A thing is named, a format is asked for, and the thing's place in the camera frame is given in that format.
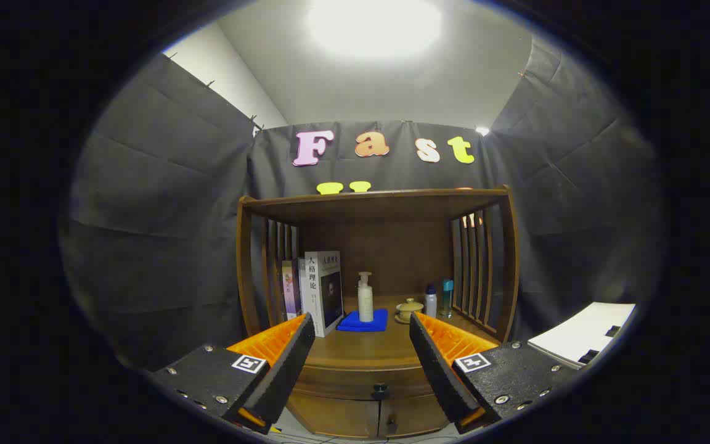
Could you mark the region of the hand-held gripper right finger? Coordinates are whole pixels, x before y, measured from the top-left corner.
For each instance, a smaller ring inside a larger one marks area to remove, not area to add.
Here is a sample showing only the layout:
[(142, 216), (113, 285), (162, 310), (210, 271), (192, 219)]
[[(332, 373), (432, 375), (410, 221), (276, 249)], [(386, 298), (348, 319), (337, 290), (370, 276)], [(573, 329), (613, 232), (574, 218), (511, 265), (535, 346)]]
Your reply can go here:
[(409, 337), (448, 421), (464, 435), (559, 397), (580, 372), (526, 341), (496, 345), (413, 312)]

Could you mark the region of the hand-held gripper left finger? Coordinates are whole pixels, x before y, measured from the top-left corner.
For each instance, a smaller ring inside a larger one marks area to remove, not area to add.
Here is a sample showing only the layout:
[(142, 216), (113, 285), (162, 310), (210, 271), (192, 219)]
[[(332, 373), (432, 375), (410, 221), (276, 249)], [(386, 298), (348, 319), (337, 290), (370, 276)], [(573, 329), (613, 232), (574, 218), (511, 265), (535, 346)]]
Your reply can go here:
[(267, 435), (316, 339), (304, 314), (228, 347), (206, 343), (152, 372), (152, 384), (212, 422)]

